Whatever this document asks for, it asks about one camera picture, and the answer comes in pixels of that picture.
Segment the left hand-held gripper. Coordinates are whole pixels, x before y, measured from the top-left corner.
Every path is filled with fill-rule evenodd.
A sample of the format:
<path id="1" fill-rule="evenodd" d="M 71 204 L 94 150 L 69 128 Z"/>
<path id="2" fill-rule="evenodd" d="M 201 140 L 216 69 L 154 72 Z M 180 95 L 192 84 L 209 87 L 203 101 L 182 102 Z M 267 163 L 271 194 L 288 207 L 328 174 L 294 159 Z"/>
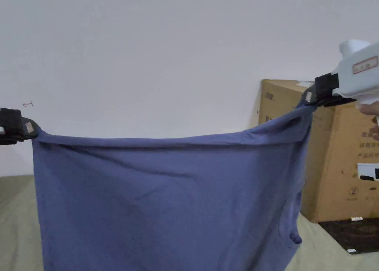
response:
<path id="1" fill-rule="evenodd" d="M 0 145 L 15 145 L 17 142 L 35 139 L 39 126 L 32 119 L 23 117 L 18 109 L 0 109 Z"/>

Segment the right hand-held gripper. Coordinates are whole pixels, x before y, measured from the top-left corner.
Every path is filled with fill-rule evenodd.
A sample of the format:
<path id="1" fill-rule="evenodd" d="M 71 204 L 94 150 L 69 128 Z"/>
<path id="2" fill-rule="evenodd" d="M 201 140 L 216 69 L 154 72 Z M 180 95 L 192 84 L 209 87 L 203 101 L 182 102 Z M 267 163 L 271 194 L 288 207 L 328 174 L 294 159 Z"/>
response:
<path id="1" fill-rule="evenodd" d="M 303 92 L 301 105 L 369 105 L 379 100 L 379 43 L 347 40 L 339 50 L 341 61 L 332 72 L 315 78 L 315 87 Z"/>

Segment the person's right hand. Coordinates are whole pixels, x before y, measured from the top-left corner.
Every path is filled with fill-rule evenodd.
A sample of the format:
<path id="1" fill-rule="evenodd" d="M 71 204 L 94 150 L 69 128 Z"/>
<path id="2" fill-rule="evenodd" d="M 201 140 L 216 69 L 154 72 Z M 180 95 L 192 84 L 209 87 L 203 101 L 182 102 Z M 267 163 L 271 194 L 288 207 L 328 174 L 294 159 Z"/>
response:
<path id="1" fill-rule="evenodd" d="M 364 115 L 373 116 L 372 122 L 374 126 L 369 130 L 372 133 L 372 138 L 379 140 L 379 102 L 376 101 L 372 104 L 358 104 L 356 108 Z"/>

